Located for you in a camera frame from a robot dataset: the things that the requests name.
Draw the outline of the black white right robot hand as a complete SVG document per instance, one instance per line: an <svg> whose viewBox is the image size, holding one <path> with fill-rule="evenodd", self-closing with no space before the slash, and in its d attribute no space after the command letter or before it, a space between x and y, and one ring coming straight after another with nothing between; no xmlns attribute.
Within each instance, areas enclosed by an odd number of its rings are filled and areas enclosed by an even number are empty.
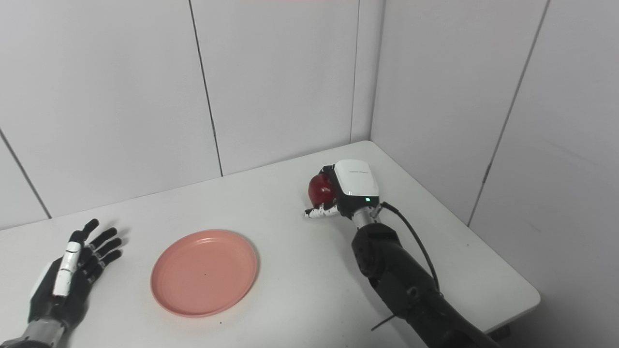
<svg viewBox="0 0 619 348"><path fill-rule="evenodd" d="M380 203L380 188L366 161L339 160L321 168L308 185L312 207L307 218L341 215L350 220L359 211L371 211Z"/></svg>

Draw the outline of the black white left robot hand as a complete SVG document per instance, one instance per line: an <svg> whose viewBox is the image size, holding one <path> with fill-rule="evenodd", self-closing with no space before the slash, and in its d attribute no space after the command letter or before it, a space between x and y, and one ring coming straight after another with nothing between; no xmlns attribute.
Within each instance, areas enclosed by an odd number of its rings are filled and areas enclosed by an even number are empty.
<svg viewBox="0 0 619 348"><path fill-rule="evenodd" d="M87 239L99 226L93 219L69 236L62 256L53 260L29 302L28 322L54 321L73 330L86 316L87 301L106 267L122 256L115 227Z"/></svg>

